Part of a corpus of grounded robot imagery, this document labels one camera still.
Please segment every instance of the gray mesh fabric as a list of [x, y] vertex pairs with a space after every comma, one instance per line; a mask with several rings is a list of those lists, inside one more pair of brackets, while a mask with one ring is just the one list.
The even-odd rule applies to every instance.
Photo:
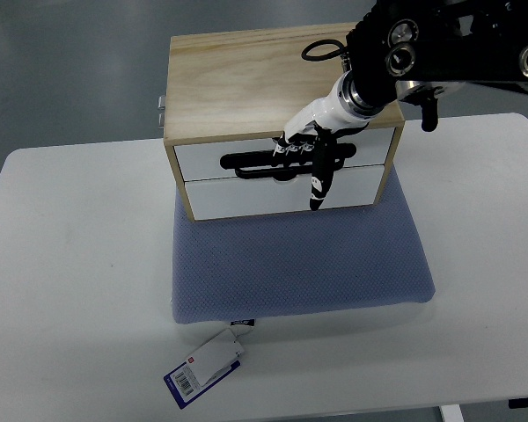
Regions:
[[434, 293], [394, 169], [375, 207], [190, 222], [176, 196], [179, 324], [427, 302]]

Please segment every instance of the drawer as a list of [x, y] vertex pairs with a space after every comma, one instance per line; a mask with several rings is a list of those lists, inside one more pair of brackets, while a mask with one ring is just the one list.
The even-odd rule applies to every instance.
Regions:
[[[364, 130], [357, 135], [345, 136], [340, 143], [353, 143], [356, 154], [348, 158], [345, 167], [383, 164], [392, 140], [394, 128]], [[185, 182], [215, 178], [235, 178], [234, 170], [225, 170], [219, 160], [227, 154], [273, 149], [272, 139], [201, 143], [174, 147]]]
[[[370, 205], [376, 199], [383, 165], [352, 167], [334, 174], [321, 208]], [[195, 220], [309, 210], [311, 175], [289, 182], [272, 178], [223, 178], [185, 183]]]

